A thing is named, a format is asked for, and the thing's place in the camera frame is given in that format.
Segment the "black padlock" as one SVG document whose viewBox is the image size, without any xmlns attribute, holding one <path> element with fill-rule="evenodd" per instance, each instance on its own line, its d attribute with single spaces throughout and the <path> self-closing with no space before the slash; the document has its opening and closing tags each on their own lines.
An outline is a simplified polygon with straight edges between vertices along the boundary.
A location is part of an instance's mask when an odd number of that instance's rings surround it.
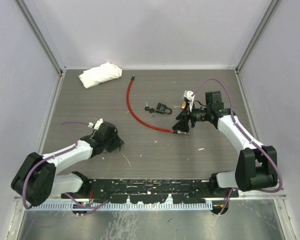
<svg viewBox="0 0 300 240">
<path fill-rule="evenodd" d="M 159 114 L 170 115 L 170 114 L 172 114 L 173 111 L 171 108 L 167 107 L 165 104 L 158 103 L 157 107 L 155 109 L 155 112 L 159 113 Z"/>
</svg>

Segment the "black-headed key bunch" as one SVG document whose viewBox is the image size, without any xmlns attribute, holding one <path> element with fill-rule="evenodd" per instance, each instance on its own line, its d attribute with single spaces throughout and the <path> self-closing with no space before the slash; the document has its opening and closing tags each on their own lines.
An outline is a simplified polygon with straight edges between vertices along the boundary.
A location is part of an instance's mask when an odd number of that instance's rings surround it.
<svg viewBox="0 0 300 240">
<path fill-rule="evenodd" d="M 146 102 L 145 104 L 145 107 L 144 107 L 144 110 L 146 112 L 149 112 L 150 113 L 150 118 L 153 119 L 155 117 L 155 109 L 154 108 L 150 108 L 149 105 L 148 105 L 148 102 Z"/>
</svg>

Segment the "white cloth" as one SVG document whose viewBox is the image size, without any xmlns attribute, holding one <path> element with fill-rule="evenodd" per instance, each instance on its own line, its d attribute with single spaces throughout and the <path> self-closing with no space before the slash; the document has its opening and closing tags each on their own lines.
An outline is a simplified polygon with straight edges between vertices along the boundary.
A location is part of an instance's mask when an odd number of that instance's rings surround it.
<svg viewBox="0 0 300 240">
<path fill-rule="evenodd" d="M 123 70 L 117 65 L 106 62 L 100 66 L 84 70 L 78 76 L 79 80 L 86 89 L 97 86 L 114 79 L 119 79 L 122 76 Z"/>
</svg>

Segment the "large brass padlock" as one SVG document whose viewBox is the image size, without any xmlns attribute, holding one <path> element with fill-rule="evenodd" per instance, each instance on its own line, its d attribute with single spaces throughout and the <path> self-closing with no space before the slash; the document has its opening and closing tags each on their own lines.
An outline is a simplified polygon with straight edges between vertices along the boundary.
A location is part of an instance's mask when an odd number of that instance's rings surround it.
<svg viewBox="0 0 300 240">
<path fill-rule="evenodd" d="M 186 105 L 187 105 L 187 102 L 186 102 L 186 101 L 183 101 L 182 104 L 181 104 L 181 108 L 182 108 L 182 109 L 185 109 Z"/>
</svg>

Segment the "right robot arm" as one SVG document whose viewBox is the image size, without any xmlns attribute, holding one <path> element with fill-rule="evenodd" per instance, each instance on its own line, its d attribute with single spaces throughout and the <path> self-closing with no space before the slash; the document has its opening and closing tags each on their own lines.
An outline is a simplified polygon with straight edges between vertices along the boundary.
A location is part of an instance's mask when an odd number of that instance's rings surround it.
<svg viewBox="0 0 300 240">
<path fill-rule="evenodd" d="M 209 179 L 209 191 L 221 197 L 227 189 L 243 192 L 275 187 L 278 183 L 277 152 L 273 146 L 265 146 L 255 140 L 242 126 L 239 119 L 226 108 L 219 91 L 205 94 L 205 105 L 195 107 L 195 94 L 185 91 L 181 112 L 172 127 L 177 134 L 188 134 L 197 122 L 209 122 L 223 133 L 238 152 L 234 171 L 213 173 Z"/>
</svg>

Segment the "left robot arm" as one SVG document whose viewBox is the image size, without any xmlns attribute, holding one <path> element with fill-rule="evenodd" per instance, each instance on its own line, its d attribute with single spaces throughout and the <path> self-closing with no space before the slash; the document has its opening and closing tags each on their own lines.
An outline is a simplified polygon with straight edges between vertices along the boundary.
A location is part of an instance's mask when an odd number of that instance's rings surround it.
<svg viewBox="0 0 300 240">
<path fill-rule="evenodd" d="M 75 194 L 85 198 L 90 194 L 91 182 L 86 176 L 79 172 L 60 173 L 104 152 L 120 150 L 124 141 L 119 137 L 117 127 L 103 119 L 87 126 L 92 129 L 91 134 L 75 139 L 74 144 L 43 155 L 32 152 L 25 158 L 11 188 L 22 197 L 27 210 L 43 204 L 50 197 Z"/>
</svg>

